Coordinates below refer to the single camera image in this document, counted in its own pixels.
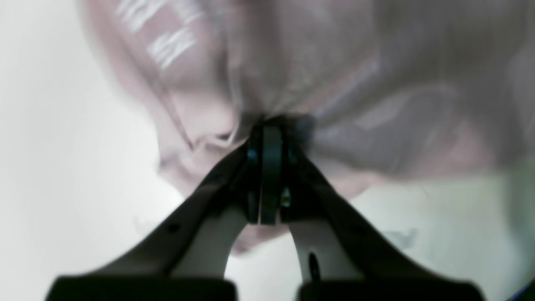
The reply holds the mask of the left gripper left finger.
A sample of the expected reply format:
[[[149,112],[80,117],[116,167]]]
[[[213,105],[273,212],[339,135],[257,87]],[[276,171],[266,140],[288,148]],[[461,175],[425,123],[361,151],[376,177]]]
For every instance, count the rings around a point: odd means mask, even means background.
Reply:
[[[260,220],[262,128],[216,164],[142,242],[84,275],[61,276],[48,301],[236,301],[232,247]]]

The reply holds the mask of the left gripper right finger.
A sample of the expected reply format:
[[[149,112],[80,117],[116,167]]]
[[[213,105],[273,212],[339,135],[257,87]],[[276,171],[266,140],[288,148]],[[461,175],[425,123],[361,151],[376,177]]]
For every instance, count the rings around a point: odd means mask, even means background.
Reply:
[[[261,127],[261,223],[289,227],[299,301],[481,301],[474,284],[408,259],[329,185],[287,130]]]

